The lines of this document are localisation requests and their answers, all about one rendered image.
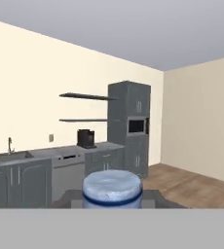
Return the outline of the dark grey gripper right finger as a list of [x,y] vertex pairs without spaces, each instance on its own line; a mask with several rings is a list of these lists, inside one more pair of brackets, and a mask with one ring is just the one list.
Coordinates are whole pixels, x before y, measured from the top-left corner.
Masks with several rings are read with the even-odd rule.
[[142,195],[141,206],[143,208],[183,208],[176,202],[165,199],[158,190],[144,190]]

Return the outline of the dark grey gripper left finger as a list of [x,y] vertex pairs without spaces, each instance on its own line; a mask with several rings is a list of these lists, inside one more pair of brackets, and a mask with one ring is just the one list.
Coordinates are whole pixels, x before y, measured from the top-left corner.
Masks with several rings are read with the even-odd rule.
[[81,190],[68,190],[60,199],[51,204],[51,208],[76,209],[83,207],[83,194]]

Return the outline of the grey tall cabinet run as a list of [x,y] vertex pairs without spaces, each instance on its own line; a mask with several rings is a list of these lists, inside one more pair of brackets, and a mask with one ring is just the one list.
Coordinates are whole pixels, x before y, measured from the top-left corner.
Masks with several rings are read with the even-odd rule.
[[124,169],[140,178],[148,175],[149,134],[128,135],[128,117],[148,117],[150,123],[151,87],[123,81],[108,86],[107,140],[125,147]]

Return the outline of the silver dishwasher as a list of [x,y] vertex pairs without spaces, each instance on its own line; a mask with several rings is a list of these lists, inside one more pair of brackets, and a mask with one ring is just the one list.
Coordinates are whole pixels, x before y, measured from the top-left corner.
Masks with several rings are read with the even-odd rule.
[[59,200],[68,190],[81,190],[85,177],[83,155],[57,156],[52,160],[52,201]]

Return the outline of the white blue round container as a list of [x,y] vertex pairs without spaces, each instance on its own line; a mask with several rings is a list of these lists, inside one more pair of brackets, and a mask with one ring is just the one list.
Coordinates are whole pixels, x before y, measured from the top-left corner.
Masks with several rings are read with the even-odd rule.
[[140,208],[143,186],[140,178],[125,170],[104,170],[88,175],[82,186],[85,208]]

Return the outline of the grey sink base cupboards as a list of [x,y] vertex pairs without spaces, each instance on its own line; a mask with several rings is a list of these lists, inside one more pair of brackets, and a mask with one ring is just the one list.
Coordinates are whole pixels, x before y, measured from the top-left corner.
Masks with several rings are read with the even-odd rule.
[[0,164],[0,208],[45,208],[51,203],[51,159]]

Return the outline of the grey base cupboards with drawers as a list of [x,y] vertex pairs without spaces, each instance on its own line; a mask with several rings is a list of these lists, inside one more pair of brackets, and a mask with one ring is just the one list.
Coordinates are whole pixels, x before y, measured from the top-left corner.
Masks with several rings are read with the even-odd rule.
[[124,149],[97,151],[85,154],[85,175],[91,173],[124,168]]

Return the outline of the black coffee machine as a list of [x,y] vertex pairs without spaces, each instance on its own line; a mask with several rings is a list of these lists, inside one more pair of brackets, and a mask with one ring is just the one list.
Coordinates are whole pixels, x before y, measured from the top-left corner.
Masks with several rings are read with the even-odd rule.
[[85,149],[95,148],[94,131],[89,129],[79,129],[77,131],[77,145]]

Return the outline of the grey built-in microwave oven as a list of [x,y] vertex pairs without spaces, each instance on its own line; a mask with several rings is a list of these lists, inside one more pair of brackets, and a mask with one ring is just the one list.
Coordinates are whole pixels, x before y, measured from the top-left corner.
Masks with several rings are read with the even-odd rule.
[[148,117],[128,117],[127,124],[128,135],[149,134],[149,118]]

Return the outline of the grey sink basin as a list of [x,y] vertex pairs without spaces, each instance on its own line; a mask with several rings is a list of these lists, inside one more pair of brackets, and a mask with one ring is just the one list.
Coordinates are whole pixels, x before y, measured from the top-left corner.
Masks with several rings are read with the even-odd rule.
[[28,151],[13,152],[0,154],[0,162],[12,161],[12,160],[24,160],[30,159],[32,155]]

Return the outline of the metal sink tap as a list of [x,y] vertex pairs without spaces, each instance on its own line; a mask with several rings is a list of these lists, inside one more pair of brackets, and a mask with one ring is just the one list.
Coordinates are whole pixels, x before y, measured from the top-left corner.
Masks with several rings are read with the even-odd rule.
[[15,149],[12,148],[12,143],[13,143],[12,137],[9,137],[8,138],[8,154],[9,155],[15,151]]

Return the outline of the dark grey wall shelf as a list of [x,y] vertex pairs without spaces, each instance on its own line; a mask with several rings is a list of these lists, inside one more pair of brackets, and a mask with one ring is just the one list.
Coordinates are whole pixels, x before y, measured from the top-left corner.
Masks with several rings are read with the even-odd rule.
[[72,97],[72,98],[82,98],[82,99],[93,99],[93,100],[118,100],[115,97],[109,96],[100,96],[100,95],[91,95],[91,94],[83,94],[83,93],[75,93],[75,92],[67,92],[62,93],[59,97]]
[[59,119],[63,123],[106,123],[106,119]]

